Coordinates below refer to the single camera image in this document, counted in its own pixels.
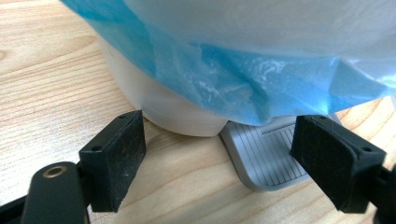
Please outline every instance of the grooved surface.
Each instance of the grooved surface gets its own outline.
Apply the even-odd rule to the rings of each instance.
[[[260,127],[233,125],[245,162],[254,170],[252,179],[265,186],[274,187],[306,175],[306,171],[290,156],[294,124],[262,133]]]
[[[22,196],[33,173],[78,151],[133,110],[109,74],[93,30],[56,0],[0,3],[0,204]],[[396,162],[389,98],[338,113],[348,129]],[[92,223],[371,223],[337,212],[310,180],[254,193],[218,137],[169,133],[146,121],[148,153],[116,215]]]

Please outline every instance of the wood grain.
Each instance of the wood grain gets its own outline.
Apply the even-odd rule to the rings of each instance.
[[[94,31],[53,0],[0,3],[0,204],[27,193],[39,168],[78,150],[133,110],[108,72]],[[384,98],[338,113],[396,162],[396,115]],[[337,212],[307,180],[257,193],[240,182],[218,137],[170,133],[145,120],[148,154],[117,214],[92,223],[371,223]]]

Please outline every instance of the white container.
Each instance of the white container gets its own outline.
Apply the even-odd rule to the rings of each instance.
[[[215,136],[224,127],[226,119],[191,104],[145,75],[100,36],[99,43],[120,89],[151,122],[171,132],[192,136]]]
[[[393,108],[396,110],[396,95],[391,95],[390,99],[392,99],[393,102]]]

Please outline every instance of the blue plastic bag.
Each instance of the blue plastic bag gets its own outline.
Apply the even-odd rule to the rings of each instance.
[[[63,2],[148,76],[233,121],[396,92],[394,1]]]

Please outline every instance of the gray plastic base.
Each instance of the gray plastic base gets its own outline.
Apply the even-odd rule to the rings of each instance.
[[[328,117],[340,123],[335,115]],[[248,188],[278,190],[309,177],[290,155],[295,119],[274,119],[261,127],[228,122],[220,132],[235,170]]]

